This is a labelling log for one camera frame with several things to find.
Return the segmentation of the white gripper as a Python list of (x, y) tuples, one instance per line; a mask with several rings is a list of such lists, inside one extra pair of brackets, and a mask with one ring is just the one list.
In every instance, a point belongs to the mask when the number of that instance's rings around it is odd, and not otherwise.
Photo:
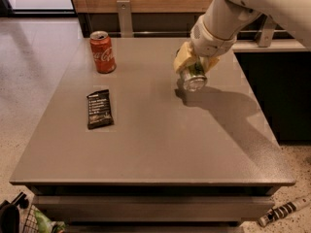
[(227, 53), (236, 39), (236, 36), (226, 40), (213, 36), (206, 28), (203, 16), (200, 16), (190, 31), (190, 42), (184, 42), (176, 54), (174, 71), (181, 73), (186, 67), (195, 63), (198, 55), (203, 57), (204, 71), (209, 72), (220, 61), (216, 56)]

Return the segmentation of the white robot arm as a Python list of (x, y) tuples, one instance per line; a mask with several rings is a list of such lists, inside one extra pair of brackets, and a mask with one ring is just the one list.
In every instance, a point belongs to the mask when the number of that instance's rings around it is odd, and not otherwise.
[(261, 15), (270, 17), (307, 49), (311, 49), (311, 0), (213, 0), (198, 18), (174, 60), (177, 73), (203, 59), (206, 70), (236, 42), (237, 34)]

